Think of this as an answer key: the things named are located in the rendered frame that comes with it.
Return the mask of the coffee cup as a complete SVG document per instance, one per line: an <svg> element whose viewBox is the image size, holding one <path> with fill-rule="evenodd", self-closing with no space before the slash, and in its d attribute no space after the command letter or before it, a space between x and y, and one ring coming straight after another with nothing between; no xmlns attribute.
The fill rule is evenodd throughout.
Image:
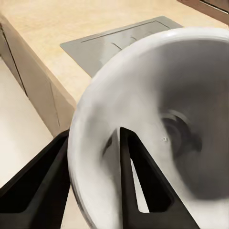
<svg viewBox="0 0 229 229"><path fill-rule="evenodd" d="M67 149L90 229L123 229L120 127L138 135L200 229L229 229L229 30L153 34L92 77ZM131 164L138 210L149 213Z"/></svg>

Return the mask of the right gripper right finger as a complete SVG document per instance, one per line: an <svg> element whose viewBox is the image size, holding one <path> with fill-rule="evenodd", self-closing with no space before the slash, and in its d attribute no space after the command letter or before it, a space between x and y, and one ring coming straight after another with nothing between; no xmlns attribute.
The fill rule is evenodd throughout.
<svg viewBox="0 0 229 229"><path fill-rule="evenodd" d="M138 210L131 159L149 213ZM123 229L200 229L138 135L120 127Z"/></svg>

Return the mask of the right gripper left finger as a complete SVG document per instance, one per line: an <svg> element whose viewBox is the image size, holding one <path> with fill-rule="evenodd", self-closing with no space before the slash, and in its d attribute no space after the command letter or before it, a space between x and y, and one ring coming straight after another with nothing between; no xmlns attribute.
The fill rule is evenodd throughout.
<svg viewBox="0 0 229 229"><path fill-rule="evenodd" d="M0 229L60 229L70 191L68 138L58 134L0 188Z"/></svg>

